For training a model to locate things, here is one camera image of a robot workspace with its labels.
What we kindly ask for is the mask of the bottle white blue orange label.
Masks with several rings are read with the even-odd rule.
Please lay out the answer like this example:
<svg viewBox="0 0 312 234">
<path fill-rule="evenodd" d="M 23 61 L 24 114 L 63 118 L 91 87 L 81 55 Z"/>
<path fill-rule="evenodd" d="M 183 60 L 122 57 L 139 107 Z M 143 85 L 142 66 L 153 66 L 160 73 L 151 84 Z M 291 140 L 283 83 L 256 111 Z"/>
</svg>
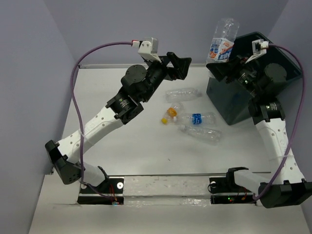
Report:
<svg viewBox="0 0 312 234">
<path fill-rule="evenodd" d="M 232 18 L 222 18 L 214 32 L 206 63 L 227 62 L 239 30 L 239 22 Z"/>
</svg>

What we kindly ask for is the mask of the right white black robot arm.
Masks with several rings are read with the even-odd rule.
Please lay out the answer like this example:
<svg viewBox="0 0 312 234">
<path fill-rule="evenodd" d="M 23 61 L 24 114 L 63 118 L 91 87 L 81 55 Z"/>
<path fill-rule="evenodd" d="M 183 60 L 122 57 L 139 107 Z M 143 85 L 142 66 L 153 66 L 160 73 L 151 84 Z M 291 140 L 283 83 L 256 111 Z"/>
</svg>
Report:
<svg viewBox="0 0 312 234">
<path fill-rule="evenodd" d="M 251 95 L 248 110 L 264 142 L 273 176 L 266 179 L 245 167 L 230 168 L 221 178 L 210 180 L 213 194 L 253 193 L 250 202 L 265 208 L 300 205 L 312 195 L 308 182 L 296 165 L 286 131 L 285 113 L 278 94 L 300 76 L 295 64 L 284 57 L 255 60 L 238 56 L 225 63 L 209 63 L 217 81 L 234 82 Z"/>
</svg>

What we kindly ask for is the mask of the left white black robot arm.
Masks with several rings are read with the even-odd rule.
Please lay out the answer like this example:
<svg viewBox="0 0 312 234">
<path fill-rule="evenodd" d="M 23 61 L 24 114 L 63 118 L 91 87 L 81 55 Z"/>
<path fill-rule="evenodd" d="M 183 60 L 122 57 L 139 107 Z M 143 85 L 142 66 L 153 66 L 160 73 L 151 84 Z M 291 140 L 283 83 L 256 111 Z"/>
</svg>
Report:
<svg viewBox="0 0 312 234">
<path fill-rule="evenodd" d="M 83 162 L 82 156 L 110 132 L 129 123 L 143 111 L 143 102 L 148 102 L 163 80 L 184 80 L 192 59 L 179 58 L 173 52 L 158 60 L 130 66 L 121 78 L 122 87 L 91 120 L 68 137 L 45 144 L 54 169 L 68 185 L 84 182 L 98 193 L 108 187 L 108 176 L 100 166 Z"/>
</svg>

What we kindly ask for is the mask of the clear crushed bottle near bin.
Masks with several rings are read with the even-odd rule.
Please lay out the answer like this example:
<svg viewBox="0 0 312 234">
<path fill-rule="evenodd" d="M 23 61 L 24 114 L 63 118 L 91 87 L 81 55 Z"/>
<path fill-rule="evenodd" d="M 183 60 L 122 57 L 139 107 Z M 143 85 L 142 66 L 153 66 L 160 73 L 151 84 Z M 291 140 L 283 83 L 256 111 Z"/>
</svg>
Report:
<svg viewBox="0 0 312 234">
<path fill-rule="evenodd" d="M 167 102 L 190 101 L 202 96 L 202 93 L 195 88 L 173 89 L 165 92 Z"/>
</svg>

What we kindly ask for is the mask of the dark green plastic bin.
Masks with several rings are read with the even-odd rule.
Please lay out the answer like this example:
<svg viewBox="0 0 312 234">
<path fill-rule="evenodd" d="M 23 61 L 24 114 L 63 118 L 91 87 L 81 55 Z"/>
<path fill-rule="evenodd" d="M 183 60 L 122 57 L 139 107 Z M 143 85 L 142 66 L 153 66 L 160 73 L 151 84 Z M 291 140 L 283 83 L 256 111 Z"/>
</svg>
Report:
<svg viewBox="0 0 312 234">
<path fill-rule="evenodd" d="M 268 40 L 260 32 L 239 36 L 234 41 L 230 59 L 237 55 L 252 55 L 252 41 Z M 291 83 L 302 78 L 300 68 L 279 48 L 269 47 L 258 61 L 258 76 L 254 88 L 244 88 L 238 82 L 218 82 L 214 76 L 208 82 L 207 95 L 214 107 L 228 125 L 234 125 L 248 118 L 254 124 L 271 119 L 285 119 L 285 113 L 278 95 Z"/>
</svg>

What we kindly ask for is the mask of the small bottle orange band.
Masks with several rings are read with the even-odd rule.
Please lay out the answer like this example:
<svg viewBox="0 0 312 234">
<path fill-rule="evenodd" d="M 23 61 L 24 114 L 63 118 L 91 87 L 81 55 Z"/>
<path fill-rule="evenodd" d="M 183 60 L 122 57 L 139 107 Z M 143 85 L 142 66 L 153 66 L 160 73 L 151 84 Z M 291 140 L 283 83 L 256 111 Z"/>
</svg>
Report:
<svg viewBox="0 0 312 234">
<path fill-rule="evenodd" d="M 161 118 L 161 123 L 164 125 L 174 123 L 177 116 L 184 111 L 184 105 L 181 102 L 172 103 L 172 105 L 165 111 Z"/>
</svg>

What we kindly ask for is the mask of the clear bottle blue label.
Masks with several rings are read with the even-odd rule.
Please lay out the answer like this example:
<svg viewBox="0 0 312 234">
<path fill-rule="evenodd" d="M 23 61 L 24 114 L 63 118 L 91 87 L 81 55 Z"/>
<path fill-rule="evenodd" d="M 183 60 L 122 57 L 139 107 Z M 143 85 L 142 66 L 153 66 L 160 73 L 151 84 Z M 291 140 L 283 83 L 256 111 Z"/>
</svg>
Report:
<svg viewBox="0 0 312 234">
<path fill-rule="evenodd" d="M 212 112 L 207 113 L 182 113 L 174 117 L 174 123 L 187 126 L 215 126 L 216 116 Z"/>
</svg>

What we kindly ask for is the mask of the clear bottle white blue cap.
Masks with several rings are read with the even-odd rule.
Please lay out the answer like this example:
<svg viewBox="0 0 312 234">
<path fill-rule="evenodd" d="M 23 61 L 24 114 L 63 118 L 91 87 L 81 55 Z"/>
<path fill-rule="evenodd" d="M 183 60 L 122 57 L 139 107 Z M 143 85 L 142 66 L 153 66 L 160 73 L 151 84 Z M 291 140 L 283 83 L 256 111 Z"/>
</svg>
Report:
<svg viewBox="0 0 312 234">
<path fill-rule="evenodd" d="M 217 145 L 222 140 L 220 131 L 206 127 L 179 125 L 179 130 L 186 135 L 211 145 Z"/>
</svg>

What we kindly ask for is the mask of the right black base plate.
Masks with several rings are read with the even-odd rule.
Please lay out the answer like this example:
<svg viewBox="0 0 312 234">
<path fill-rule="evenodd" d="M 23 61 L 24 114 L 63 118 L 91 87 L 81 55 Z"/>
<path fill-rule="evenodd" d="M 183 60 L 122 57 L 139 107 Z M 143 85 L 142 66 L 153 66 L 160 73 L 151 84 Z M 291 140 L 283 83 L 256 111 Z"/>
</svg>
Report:
<svg viewBox="0 0 312 234">
<path fill-rule="evenodd" d="M 210 202 L 217 204 L 256 204 L 252 192 L 242 186 L 235 185 L 225 176 L 210 177 L 207 190 L 210 193 Z"/>
</svg>

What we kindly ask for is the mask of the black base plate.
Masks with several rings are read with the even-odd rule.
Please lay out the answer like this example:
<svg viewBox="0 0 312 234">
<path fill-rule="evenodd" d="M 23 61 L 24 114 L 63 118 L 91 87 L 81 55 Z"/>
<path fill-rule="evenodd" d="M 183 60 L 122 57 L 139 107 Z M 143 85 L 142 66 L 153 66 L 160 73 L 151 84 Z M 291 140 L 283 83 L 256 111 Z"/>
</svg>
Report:
<svg viewBox="0 0 312 234">
<path fill-rule="evenodd" d="M 81 186 L 77 203 L 80 205 L 123 205 L 124 177 L 111 176 L 96 188 Z"/>
<path fill-rule="evenodd" d="M 210 193 L 210 202 L 217 204 L 256 204 L 252 192 L 242 186 L 235 185 L 225 176 L 210 177 L 207 190 Z"/>
</svg>

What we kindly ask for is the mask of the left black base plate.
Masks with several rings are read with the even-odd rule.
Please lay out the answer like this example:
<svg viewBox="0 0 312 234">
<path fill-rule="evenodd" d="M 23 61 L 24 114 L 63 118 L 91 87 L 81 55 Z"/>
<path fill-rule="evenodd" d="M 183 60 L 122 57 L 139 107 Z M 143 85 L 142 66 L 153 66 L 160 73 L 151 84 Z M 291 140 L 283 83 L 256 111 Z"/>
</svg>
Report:
<svg viewBox="0 0 312 234">
<path fill-rule="evenodd" d="M 96 188 L 81 186 L 77 203 L 80 205 L 123 205 L 124 177 L 111 176 Z"/>
</svg>

